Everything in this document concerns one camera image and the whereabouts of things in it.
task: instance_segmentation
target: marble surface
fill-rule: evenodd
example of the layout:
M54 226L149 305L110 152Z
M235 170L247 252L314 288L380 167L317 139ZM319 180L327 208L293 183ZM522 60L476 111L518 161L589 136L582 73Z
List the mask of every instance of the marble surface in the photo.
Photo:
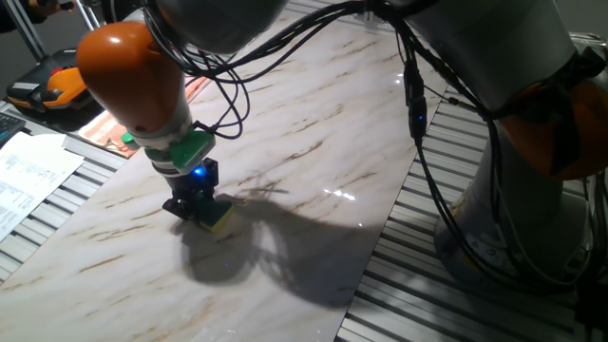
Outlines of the marble surface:
M237 201L218 236L163 212L137 153L0 287L0 340L333 341L415 155L401 72L394 36L333 24L251 83L244 135L210 155ZM225 107L211 85L192 113Z

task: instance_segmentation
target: cable bundle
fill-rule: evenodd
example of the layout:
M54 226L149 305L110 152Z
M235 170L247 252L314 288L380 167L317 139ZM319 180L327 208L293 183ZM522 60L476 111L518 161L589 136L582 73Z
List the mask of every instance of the cable bundle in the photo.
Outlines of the cable bundle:
M329 25L336 19L352 14L363 14L366 11L373 12L380 19L391 24L398 38L399 53L404 62L404 77L406 87L406 101L408 104L409 129L410 136L414 139L420 162L423 165L425 175L427 177L428 187L439 214L446 224L446 227L454 238L460 244L464 254L484 275L494 280L499 284L523 292L533 292L536 294L554 294L562 292L570 292L574 290L574 286L582 278L586 278L590 274L596 275L599 269L605 262L606 249L608 248L608 237L606 231L606 219L603 212L603 200L608 200L608 195L605 192L605 185L602 182L597 182L599 186L604 186L603 192L597 189L595 192L594 204L596 207L596 217L592 220L593 237L594 237L594 253L588 253L587 260L582 267L582 271L574 278L563 281L554 279L539 270L534 263L527 257L527 254L519 242L517 231L513 227L513 222L508 213L508 208L502 201L501 184L502 184L502 150L499 142L498 129L494 122L498 118L496 114L490 113L483 104L466 88L461 82L458 75L447 66L440 58L436 57L430 50L426 49L413 34L404 17L412 15L426 9L437 1L428 1L426 5L424 1L413 2L412 5L403 9L396 10L391 5L380 0L369 1L347 1L341 4L331 5L324 9L320 9L310 15L307 15L287 28L279 34L269 39L261 46L253 51L236 59L234 62L225 60L224 58L200 51L195 47L188 46L186 42L182 42L179 35L168 27L160 16L154 11L154 6L144 8L145 19L155 40L162 47L164 52L169 55L180 68L195 77L206 77L213 80L218 86L222 96L229 104L228 109L222 114L217 123L208 126L203 123L196 122L195 127L203 129L207 132L215 134L224 139L237 139L243 132L243 121L247 119L250 113L249 94L245 84L252 82L263 75L267 74L275 67L279 66L289 56L291 56L302 45L315 36L320 30ZM235 69L244 66L248 63L261 58L268 57L271 54L277 53L286 48L289 44L295 41L295 38L304 35L293 44L281 57L276 59L272 64L261 70L259 73L248 78L241 79ZM490 174L490 203L492 208L492 217L499 232L502 231L501 207L507 215L510 223L510 228L518 241L520 252L523 253L523 258L534 269L535 274L529 274L520 261L515 258L512 251L506 247L506 253L510 262L513 264L518 274L510 274L496 266L492 265L483 259L466 241L465 235L458 226L458 223L452 216L446 202L444 201L435 180L429 172L425 153L422 147L422 139L426 134L427 129L427 105L424 97L424 81L420 76L420 71L416 62L416 54L422 56L437 72L454 87L458 92L463 94L471 103L460 104L458 100L449 99L453 105L468 106L477 112L486 122L491 146L491 174ZM235 86L235 94L231 98L224 88L224 85ZM240 115L236 101L238 99L239 90L242 90L246 101L246 112ZM237 120L232 123L222 123L223 120L230 114L234 113ZM220 129L230 126L238 126L238 133L228 136L219 132Z

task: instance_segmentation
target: black cable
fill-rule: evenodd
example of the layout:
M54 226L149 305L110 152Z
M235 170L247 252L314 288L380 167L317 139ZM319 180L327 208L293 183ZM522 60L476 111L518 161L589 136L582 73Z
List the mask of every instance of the black cable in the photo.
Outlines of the black cable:
M198 59L196 54L183 49L182 47L180 47L180 44L173 43L172 41L170 41L170 39L166 39L164 37L164 35L162 34L161 28L154 25L155 28L151 29L151 31L153 31L152 34L153 34L154 38L157 40L157 42L159 42L159 44L162 46L164 51L167 52L169 56L174 58L174 60L178 64L180 64L180 66L182 67L182 69L184 71L186 71L187 73L194 75L194 76L207 77L207 78L213 80L214 82L216 82L218 89L220 90L220 92L222 93L222 95L224 96L226 101L229 103L229 110L226 113L224 113L224 115L222 115L222 117L216 124L214 124L211 127L208 127L202 123L196 122L195 126L198 128L208 130L221 138L237 139L238 137L241 136L242 131L243 131L243 124L242 124L243 119L246 119L247 116L249 115L249 105L250 104L249 104L248 93L243 88L245 90L244 92L245 92L246 98L247 98L248 110L247 110L246 115L241 118L241 116L235 106L235 101L230 100L230 98L228 97L222 84L243 85L247 82L256 80L257 78L267 74L272 69L274 69L275 67L280 65L283 61L285 61L287 58L289 58L289 56L291 56L296 50L298 50L303 44L305 44L315 34L317 34L320 30L322 30L324 27L326 27L332 21L334 21L337 18L344 16L344 15L363 13L366 10L373 11L378 17L389 22L395 28L397 38L400 37L402 40L402 43L404 45L404 51L406 54L405 59L404 59L403 53L401 51L400 44L398 44L398 49L399 49L399 54L402 58L402 61L404 62L405 65L408 66L406 71L408 71L408 69L414 70L415 73L418 73L417 76L419 77L419 71L417 69L417 63L416 63L416 58L415 58L415 53L417 52L425 60L427 60L427 62L430 63L430 65L432 67L434 67L438 71L438 73L442 77L444 77L444 79L446 79L447 82L451 86L453 86L454 88L456 88L457 91L459 91L461 94L463 94L463 96L465 96L473 104L472 107L474 107L474 109L478 112L478 114L487 122L488 129L490 130L490 141L494 142L494 143L491 143L492 144L491 145L492 156L493 156L493 161L491 162L491 165L492 165L492 175L491 175L492 184L491 184L491 186L493 187L492 188L493 191L491 191L492 212L493 212L493 217L494 217L495 221L500 223L501 199L500 199L500 194L496 192L494 187L496 184L499 184L499 186L500 186L501 181L502 181L502 157L501 157L500 143L498 142L497 129L496 129L495 124L492 122L492 117L491 117L489 111L484 108L484 106L481 104L481 102L470 91L468 91L468 89L461 83L461 80L459 79L458 75L456 75L456 73L449 66L447 66L441 59L434 56L434 54L431 51L429 51L428 49L426 49L422 46L422 44L420 43L418 38L413 34L413 32L411 31L409 26L403 20L403 13L397 14L394 11L394 8L392 8L390 5L380 2L380 1L366 1L366 2L348 1L348 2L345 2L342 4L328 6L324 9L320 9L320 10L314 12L313 14L311 14L307 17L304 17L304 18L294 22L289 27L282 30L278 35L269 39L266 43L262 44L260 47L254 49L252 52L248 53L247 55L245 55L244 57L238 59L237 61L235 61L233 63L230 63L230 64L217 63L215 65L212 65L212 63L210 63L210 60L208 58L202 57L203 62L205 63L206 69L199 67L195 63L195 61L193 59ZM235 73L236 67L243 66L254 60L257 60L257 59L266 57L272 53L278 52L279 50L288 46L295 37L299 36L300 34L303 34L304 32L307 32L309 30L310 30L310 32L308 32L302 39L300 39L296 44L294 44L293 47L291 47L289 50L287 50L274 63L272 63L270 66L266 67L259 73L255 74L251 77L248 77L246 79L240 79L238 77L238 75ZM230 79L222 79L222 78L218 77L222 73L227 73L228 76L230 77ZM226 125L222 125L221 121L225 118L225 116L228 114L229 111L233 111L235 113L235 116L237 117L237 121L235 123L227 123ZM217 129L220 128L221 126L228 126L228 125L235 125L235 124L238 125L238 133L234 136L226 136L226 135L223 135L223 134L217 132ZM463 232L458 227L456 220L451 215L451 212L449 211L449 208L447 207L446 202L444 201L444 199L441 195L441 192L439 191L436 183L434 182L432 176L430 175L430 172L428 171L428 166L426 164L426 161L424 160L424 153L422 151L422 138L421 138L421 136L424 136L424 133L425 132L422 131L422 134L420 134L420 132L417 134L419 139L416 139L416 145L419 150L419 156L420 156L421 162L424 161L424 162L422 162L422 164L423 164L423 168L425 169L425 174L427 176L427 181L428 181L429 189L431 191L431 195L433 197L435 205L437 206L439 213L440 213L442 219L444 220L447 228L450 230L450 233L454 236L454 238L456 238L456 240L459 242L459 244L463 248L463 252L465 253L465 255L471 260L471 262L473 264L478 266L479 270L482 273L484 273L489 278L493 279L494 281L496 281L498 283L502 283L505 286L513 288L513 286L511 286L511 284L507 284L507 283L504 283L503 281L500 281L495 275L491 274L488 270L491 270L498 275L501 275L504 277L509 277L518 282L520 282L521 279L513 276L512 274L509 274L509 273L503 271L502 269L495 267L494 265L490 264L485 259L483 259L481 256L479 256L475 252L475 250L468 244L468 242L466 241L466 239L464 237Z

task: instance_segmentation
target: orange object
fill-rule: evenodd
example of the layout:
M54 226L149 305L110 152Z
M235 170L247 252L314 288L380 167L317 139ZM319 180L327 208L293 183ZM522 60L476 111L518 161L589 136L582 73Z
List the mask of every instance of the orange object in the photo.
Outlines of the orange object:
M90 93L129 131L154 132L173 115L181 70L144 23L95 29L78 46L76 60Z
M190 80L192 78L186 78L186 83L189 83ZM205 78L190 83L185 89L186 101L192 102L208 84L209 80ZM124 133L126 133L126 128L108 111L98 115L78 131L78 135L82 138L108 151L130 158L136 151L129 149L121 140Z
M597 85L584 81L570 91L569 97L579 129L581 154L557 175L550 175L553 123L533 123L517 115L500 120L522 157L541 174L560 181L589 177L608 167L608 94Z

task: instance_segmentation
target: white paper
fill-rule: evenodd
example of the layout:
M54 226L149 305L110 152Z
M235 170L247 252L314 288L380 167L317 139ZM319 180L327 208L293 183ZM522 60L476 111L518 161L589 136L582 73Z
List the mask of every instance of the white paper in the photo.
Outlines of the white paper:
M0 241L83 163L58 136L20 132L0 149Z

